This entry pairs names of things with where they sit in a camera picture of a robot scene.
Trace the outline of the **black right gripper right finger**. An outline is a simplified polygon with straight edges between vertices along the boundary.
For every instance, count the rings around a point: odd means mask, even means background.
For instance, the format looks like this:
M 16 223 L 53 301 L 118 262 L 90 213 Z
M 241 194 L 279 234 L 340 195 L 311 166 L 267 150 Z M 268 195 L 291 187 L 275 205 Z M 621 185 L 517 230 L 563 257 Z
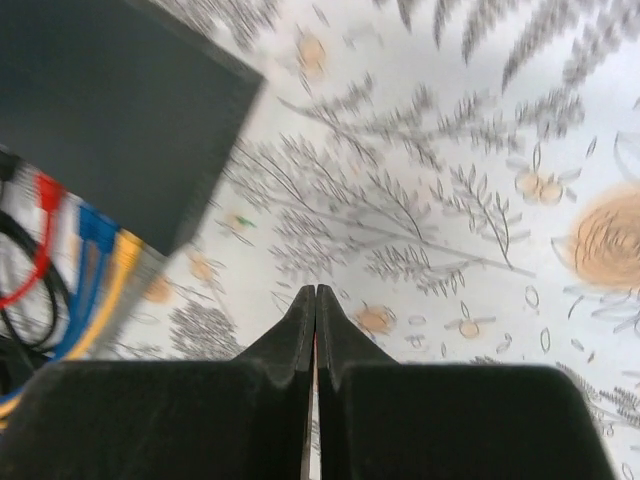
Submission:
M 575 384 L 542 365 L 401 364 L 317 290 L 325 479 L 610 479 Z

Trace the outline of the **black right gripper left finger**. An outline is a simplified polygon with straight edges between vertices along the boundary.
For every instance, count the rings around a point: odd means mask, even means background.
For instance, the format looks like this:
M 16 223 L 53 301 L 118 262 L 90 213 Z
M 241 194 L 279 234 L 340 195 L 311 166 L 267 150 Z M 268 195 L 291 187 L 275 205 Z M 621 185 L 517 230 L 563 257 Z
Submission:
M 228 361 L 64 361 L 26 386 L 5 479 L 305 479 L 315 290 Z

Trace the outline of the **black network switch box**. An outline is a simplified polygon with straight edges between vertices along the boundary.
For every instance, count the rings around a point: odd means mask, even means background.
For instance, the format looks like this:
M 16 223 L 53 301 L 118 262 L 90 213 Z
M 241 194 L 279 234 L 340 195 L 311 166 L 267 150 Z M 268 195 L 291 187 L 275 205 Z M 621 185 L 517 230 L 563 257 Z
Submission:
M 1 142 L 164 256 L 189 242 L 262 76 L 150 1 L 5 1 Z

